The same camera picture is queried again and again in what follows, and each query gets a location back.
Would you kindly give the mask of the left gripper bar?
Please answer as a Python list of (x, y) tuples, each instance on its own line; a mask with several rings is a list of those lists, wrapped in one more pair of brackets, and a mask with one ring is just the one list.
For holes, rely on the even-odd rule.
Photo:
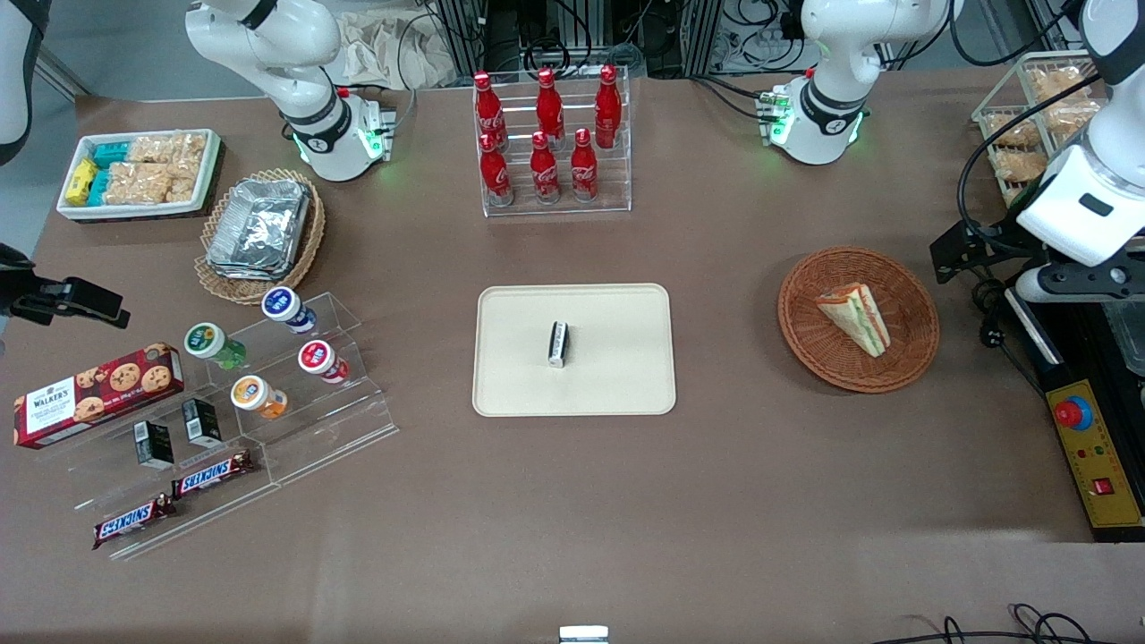
[[(948, 235), (929, 245), (929, 257), (938, 283), (948, 283), (979, 256), (979, 239), (966, 223), (953, 223)], [(1088, 267), (1081, 262), (1055, 260), (1026, 270), (1014, 292), (1034, 304), (1104, 304), (1142, 301), (1144, 298), (1144, 254), (1116, 253)]]

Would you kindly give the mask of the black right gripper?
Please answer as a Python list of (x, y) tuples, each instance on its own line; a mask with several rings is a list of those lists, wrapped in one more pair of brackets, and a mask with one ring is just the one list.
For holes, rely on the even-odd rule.
[(64, 282), (34, 273), (34, 262), (11, 245), (1, 245), (1, 315), (52, 325), (63, 303), (66, 317), (96, 319), (113, 327), (131, 324), (123, 296), (82, 278)]

